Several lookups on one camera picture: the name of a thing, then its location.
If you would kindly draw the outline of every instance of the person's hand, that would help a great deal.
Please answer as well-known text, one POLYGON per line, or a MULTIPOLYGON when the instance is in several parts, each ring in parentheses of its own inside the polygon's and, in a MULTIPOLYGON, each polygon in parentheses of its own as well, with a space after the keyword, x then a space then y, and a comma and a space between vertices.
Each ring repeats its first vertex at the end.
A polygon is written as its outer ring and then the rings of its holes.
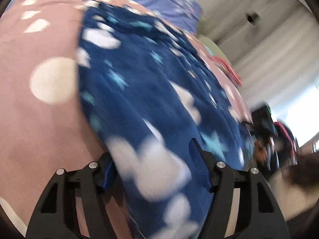
POLYGON ((264 163, 267 161, 267 151, 266 148, 261 144, 261 141, 257 140, 254 149, 254 159, 258 163, 264 163))

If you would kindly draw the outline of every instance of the blue fabric with clouds and stars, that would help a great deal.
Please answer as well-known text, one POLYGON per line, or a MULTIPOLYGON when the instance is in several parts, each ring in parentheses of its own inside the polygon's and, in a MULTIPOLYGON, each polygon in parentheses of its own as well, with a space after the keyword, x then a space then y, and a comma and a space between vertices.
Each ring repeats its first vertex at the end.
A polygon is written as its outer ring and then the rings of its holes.
POLYGON ((134 238, 187 238, 200 230, 212 195, 192 138, 242 169, 244 140, 224 90, 177 31, 158 18, 101 3, 86 11, 80 34, 83 112, 122 178, 134 238), (151 153, 155 163, 145 156, 151 153), (175 163, 180 173, 172 182, 175 163), (161 185, 162 176, 172 178, 161 185))

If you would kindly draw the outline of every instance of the white curtain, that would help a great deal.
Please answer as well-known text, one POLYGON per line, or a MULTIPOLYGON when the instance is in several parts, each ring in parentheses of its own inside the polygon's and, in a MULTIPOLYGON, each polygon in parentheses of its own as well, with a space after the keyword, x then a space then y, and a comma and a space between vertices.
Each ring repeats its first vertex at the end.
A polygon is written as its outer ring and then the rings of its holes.
POLYGON ((266 101, 282 114, 319 76, 319 25, 300 5, 266 39, 233 65, 249 107, 266 101))

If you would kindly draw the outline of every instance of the silver screw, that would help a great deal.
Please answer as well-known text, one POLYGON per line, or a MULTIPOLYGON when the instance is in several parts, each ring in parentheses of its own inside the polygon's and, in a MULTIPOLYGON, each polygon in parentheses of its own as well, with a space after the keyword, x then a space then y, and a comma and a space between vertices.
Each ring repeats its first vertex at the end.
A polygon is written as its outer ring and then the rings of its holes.
POLYGON ((226 164, 224 162, 218 162, 216 165, 218 168, 225 168, 226 167, 226 164))
POLYGON ((89 164, 89 167, 90 167, 91 169, 95 169, 96 167, 98 167, 98 163, 97 163, 97 162, 91 162, 91 163, 89 164))
POLYGON ((59 169, 56 171, 57 175, 62 175, 64 173, 64 169, 59 169))
POLYGON ((259 170, 257 168, 255 168, 255 167, 251 168, 250 171, 251 171, 252 174, 258 174, 259 173, 259 170))

